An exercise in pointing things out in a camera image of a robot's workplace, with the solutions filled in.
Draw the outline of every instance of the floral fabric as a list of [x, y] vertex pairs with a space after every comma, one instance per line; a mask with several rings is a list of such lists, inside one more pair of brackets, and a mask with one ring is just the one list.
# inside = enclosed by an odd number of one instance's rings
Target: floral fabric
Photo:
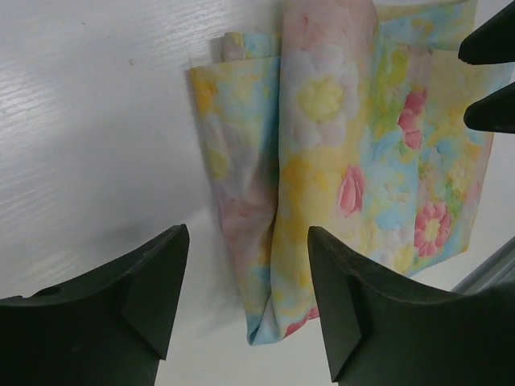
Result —
[[468, 247], [493, 135], [464, 111], [513, 71], [458, 60], [475, 9], [294, 0], [280, 96], [278, 35], [228, 34], [234, 61], [192, 70], [251, 344], [318, 316], [310, 226], [406, 276]]

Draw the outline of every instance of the tabletop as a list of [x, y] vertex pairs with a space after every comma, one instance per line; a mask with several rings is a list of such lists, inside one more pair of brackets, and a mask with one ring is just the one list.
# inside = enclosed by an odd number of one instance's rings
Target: tabletop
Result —
[[[480, 0], [476, 25], [508, 3]], [[186, 77], [220, 58], [226, 31], [280, 21], [275, 0], [0, 0], [0, 298], [186, 223], [189, 262], [157, 385], [329, 385], [317, 321], [273, 346], [245, 341]], [[470, 250], [416, 280], [449, 290], [513, 236], [513, 145], [496, 136]]]

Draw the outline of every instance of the floral pattern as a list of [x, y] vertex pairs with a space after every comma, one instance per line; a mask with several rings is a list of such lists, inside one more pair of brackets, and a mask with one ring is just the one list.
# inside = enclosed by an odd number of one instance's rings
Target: floral pattern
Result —
[[227, 34], [192, 69], [250, 344], [318, 316], [312, 225], [406, 276], [467, 248], [493, 136], [463, 114], [513, 71], [459, 62], [475, 8], [290, 0], [282, 42]]

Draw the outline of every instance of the white table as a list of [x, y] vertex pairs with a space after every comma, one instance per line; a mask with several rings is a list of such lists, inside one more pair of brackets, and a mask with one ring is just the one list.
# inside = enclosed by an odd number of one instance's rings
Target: white table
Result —
[[[509, 0], [480, 0], [482, 23]], [[187, 223], [157, 385], [329, 385], [319, 323], [248, 347], [185, 71], [226, 31], [276, 31], [273, 0], [0, 0], [0, 298], [31, 295]], [[449, 290], [515, 229], [515, 138], [497, 136], [470, 252], [416, 278]]]

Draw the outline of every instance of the folded cloth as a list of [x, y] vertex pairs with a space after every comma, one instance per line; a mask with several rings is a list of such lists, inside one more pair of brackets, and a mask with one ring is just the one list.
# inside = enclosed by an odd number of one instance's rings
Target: folded cloth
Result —
[[513, 70], [458, 61], [475, 9], [294, 0], [280, 97], [279, 35], [228, 33], [228, 63], [192, 69], [250, 344], [318, 316], [311, 225], [408, 276], [466, 249], [492, 135], [462, 116]]

